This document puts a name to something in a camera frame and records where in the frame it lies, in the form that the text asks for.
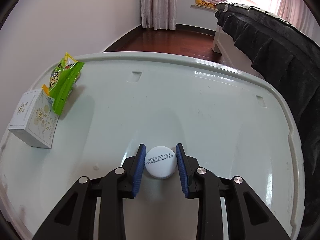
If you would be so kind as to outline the white bottle cap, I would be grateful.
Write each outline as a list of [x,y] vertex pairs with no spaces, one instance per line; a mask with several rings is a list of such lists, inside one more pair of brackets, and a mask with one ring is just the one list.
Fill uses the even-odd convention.
[[156,179],[167,179],[175,173],[177,157],[173,150],[165,146],[156,146],[145,156],[145,168]]

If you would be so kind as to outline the white grey cardboard box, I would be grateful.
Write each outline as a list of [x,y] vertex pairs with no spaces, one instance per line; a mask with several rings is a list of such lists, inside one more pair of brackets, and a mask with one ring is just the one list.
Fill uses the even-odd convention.
[[42,88],[24,93],[8,130],[31,147],[51,148],[59,116]]

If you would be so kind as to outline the yellow plastic piece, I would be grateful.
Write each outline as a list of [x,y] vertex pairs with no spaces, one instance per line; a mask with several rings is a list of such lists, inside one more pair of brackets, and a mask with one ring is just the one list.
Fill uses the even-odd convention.
[[45,84],[42,85],[42,89],[43,89],[43,91],[47,94],[47,96],[50,96],[50,94],[49,94],[49,88],[48,88]]

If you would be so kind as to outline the green snack packet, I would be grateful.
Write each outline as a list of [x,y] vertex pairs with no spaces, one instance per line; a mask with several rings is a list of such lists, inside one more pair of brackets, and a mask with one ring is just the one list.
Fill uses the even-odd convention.
[[62,114],[66,100],[73,90],[73,85],[84,65],[84,62],[80,62],[70,54],[65,53],[53,69],[49,80],[48,96],[55,114]]

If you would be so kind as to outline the right pink curtain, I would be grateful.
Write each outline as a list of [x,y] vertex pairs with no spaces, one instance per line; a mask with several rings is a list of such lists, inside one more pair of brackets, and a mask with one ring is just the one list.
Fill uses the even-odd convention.
[[312,36],[316,20],[303,0],[280,0],[277,15],[308,37]]

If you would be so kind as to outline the pink curtain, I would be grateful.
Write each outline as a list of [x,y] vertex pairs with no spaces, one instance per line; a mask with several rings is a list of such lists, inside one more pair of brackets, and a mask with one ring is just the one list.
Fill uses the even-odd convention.
[[177,0],[141,0],[142,28],[175,30]]
[[280,0],[277,15],[308,37],[312,36],[316,20],[303,0]]

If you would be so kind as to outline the yellow item on windowsill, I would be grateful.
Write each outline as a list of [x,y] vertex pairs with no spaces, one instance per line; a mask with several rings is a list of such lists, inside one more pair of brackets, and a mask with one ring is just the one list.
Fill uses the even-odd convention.
[[204,0],[195,0],[195,3],[199,6],[208,7],[208,8],[215,8],[216,7],[216,4],[206,2]]

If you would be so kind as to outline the left pink curtain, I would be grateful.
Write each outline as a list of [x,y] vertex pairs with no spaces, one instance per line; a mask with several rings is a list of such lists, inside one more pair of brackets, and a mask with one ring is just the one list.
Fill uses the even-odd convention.
[[142,28],[175,30],[177,0],[141,0]]

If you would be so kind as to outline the white bed frame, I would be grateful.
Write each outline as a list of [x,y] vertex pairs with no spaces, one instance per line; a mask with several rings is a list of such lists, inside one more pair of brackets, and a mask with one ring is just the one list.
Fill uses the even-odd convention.
[[252,68],[251,60],[236,48],[232,37],[225,33],[219,25],[216,28],[212,50],[222,55],[223,64],[264,79],[260,73]]

